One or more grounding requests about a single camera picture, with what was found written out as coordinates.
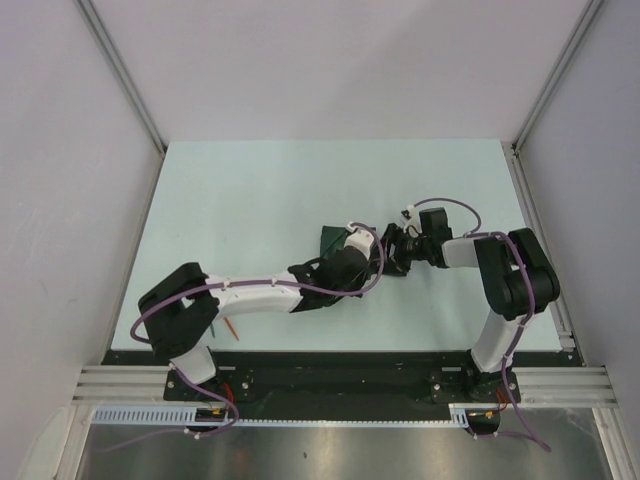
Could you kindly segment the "dark green cloth napkin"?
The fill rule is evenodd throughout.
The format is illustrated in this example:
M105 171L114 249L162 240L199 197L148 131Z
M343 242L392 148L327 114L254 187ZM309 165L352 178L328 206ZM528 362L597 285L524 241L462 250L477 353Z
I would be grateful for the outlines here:
M371 258L365 260L357 250L351 251L344 247L347 231L343 227L323 226L320 239L320 258L316 271L327 277L343 279L348 274L362 270L372 272L376 276L380 264L378 247L375 244Z

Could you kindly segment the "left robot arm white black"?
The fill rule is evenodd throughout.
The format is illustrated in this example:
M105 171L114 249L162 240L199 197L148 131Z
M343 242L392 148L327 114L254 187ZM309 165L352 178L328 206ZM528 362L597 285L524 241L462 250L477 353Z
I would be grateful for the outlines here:
M214 397L221 376L203 337L216 320L244 314L300 313L360 297L380 279L385 254L345 246L326 258L253 280L209 279L196 262L175 270L138 301L131 337L186 377L197 398Z

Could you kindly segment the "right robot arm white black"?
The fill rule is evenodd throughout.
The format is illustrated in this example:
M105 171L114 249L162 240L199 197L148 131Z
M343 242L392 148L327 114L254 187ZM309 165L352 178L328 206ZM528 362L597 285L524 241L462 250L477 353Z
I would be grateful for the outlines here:
M404 277L417 261L441 269L477 269L489 314L454 384L472 401L508 394L517 344L533 317L560 295L558 277L537 237L529 228L454 237L443 208L411 207L402 215L406 223L390 224L383 234L384 273Z

